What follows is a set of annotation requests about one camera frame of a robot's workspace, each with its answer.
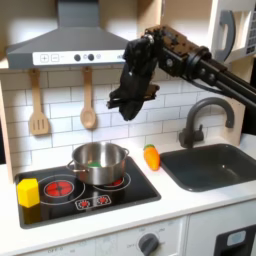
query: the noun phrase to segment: stovetop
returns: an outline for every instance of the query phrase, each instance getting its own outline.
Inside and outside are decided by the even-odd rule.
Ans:
[[[19,205],[22,228],[86,217],[161,198],[130,157],[126,160],[124,178],[107,186],[86,185],[65,166],[19,174],[16,184],[28,178],[36,178],[39,183],[40,204],[31,208]]]

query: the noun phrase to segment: wall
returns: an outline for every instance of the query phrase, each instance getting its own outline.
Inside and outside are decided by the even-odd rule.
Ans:
[[[101,0],[100,11],[102,27],[128,40],[136,38],[137,0]],[[54,0],[0,1],[0,52],[9,44],[56,28]],[[80,123],[81,71],[76,68],[41,70],[42,104],[51,132],[37,137],[29,133],[28,127],[33,103],[27,71],[0,70],[13,167],[20,171],[64,165],[78,145],[91,141],[111,141],[127,148],[176,142],[191,106],[212,96],[157,70],[154,80],[161,86],[157,99],[145,103],[138,117],[127,123],[118,109],[106,108],[109,93],[118,86],[121,68],[113,65],[93,70],[93,105],[98,118],[98,126],[93,131],[85,130]],[[198,114],[196,127],[202,123],[205,135],[211,137],[219,134],[224,121],[222,110],[206,107]]]
[[[211,96],[157,70],[154,81],[161,87],[157,99],[145,103],[135,120],[125,122],[118,109],[106,108],[109,93],[118,86],[121,68],[93,69],[93,106],[98,119],[93,131],[84,129],[79,117],[84,105],[82,72],[74,68],[42,70],[42,104],[51,124],[51,132],[43,136],[29,133],[33,102],[27,71],[0,71],[13,167],[66,164],[77,146],[91,141],[111,141],[127,148],[174,143],[192,105]],[[205,135],[214,136],[224,121],[222,110],[206,107],[198,114],[196,127],[202,123]]]

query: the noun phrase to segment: wooden utensil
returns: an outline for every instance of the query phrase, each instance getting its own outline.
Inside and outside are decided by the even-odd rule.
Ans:
[[[49,132],[49,122],[46,116],[42,113],[41,98],[39,88],[40,72],[36,69],[29,71],[30,80],[32,84],[32,96],[34,113],[29,120],[29,129],[33,135],[47,134]]]
[[[87,129],[94,128],[96,124],[96,114],[92,108],[92,69],[83,68],[84,74],[84,108],[80,119],[83,126]]]

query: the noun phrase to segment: sink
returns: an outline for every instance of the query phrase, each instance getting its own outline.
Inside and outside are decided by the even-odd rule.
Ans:
[[[193,192],[256,180],[256,161],[227,144],[163,153],[161,166],[180,187]]]

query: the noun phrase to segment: stainless steel pot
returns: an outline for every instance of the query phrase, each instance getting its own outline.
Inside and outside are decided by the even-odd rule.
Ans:
[[[88,143],[73,151],[73,160],[67,168],[75,172],[77,178],[86,184],[111,184],[124,176],[128,154],[128,149],[112,143]]]

